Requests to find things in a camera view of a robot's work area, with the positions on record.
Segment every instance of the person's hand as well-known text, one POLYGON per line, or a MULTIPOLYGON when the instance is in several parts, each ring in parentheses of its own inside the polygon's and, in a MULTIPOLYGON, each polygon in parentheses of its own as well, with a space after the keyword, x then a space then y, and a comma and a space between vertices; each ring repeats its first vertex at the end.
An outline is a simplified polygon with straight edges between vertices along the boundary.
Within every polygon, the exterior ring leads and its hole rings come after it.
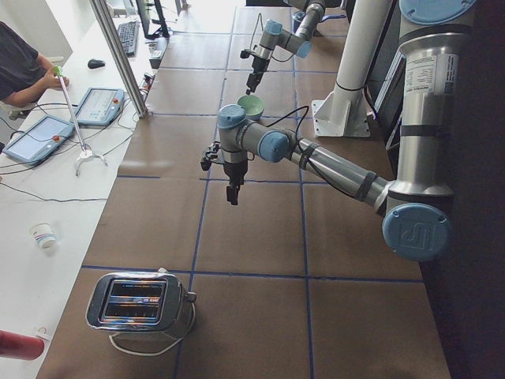
MULTIPOLYGON (((61 88, 62 84, 58 77, 56 77, 56 73, 54 72, 54 67, 50 68, 46 71, 46 74, 43 76, 42 81, 44 83, 45 88, 61 88)), ((70 80, 68 77, 63 77, 63 81, 65 82, 65 86, 67 87, 70 84, 70 80)))

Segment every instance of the blue and white device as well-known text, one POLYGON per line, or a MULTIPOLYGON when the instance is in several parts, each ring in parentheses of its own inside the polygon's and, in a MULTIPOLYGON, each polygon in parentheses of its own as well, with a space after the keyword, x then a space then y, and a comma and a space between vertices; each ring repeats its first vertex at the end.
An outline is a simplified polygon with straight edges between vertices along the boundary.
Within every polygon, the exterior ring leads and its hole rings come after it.
POLYGON ((15 160, 41 164, 72 134, 73 124, 46 114, 21 137, 10 142, 3 152, 15 160))
POLYGON ((76 109, 80 126, 105 128, 118 116, 125 102, 122 89, 90 88, 76 109))

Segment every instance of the computer mouse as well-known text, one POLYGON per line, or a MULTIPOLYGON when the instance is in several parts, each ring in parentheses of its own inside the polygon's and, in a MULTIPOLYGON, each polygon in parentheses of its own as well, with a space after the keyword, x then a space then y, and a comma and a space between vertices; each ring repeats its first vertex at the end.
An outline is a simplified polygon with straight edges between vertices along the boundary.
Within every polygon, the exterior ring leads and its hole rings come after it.
POLYGON ((90 69, 98 69, 99 67, 104 67, 105 62, 100 61, 99 59, 90 59, 88 62, 88 68, 90 69))

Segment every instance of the red cylinder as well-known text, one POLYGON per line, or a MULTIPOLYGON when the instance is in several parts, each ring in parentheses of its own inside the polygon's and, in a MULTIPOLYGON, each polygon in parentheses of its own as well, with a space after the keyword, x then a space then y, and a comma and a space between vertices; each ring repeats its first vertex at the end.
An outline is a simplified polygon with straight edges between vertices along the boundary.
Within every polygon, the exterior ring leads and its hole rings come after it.
POLYGON ((37 337, 0 330, 0 357, 33 360, 44 351, 44 341, 37 337))

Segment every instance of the bowl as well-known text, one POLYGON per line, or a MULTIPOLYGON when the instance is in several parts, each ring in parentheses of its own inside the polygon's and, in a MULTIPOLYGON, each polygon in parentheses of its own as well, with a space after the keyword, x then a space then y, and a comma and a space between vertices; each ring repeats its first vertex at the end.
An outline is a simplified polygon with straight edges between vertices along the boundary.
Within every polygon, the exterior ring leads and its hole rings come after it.
POLYGON ((245 115, 253 121, 259 120, 265 110, 263 100, 255 95, 243 95, 238 99, 237 104, 245 109, 245 115))

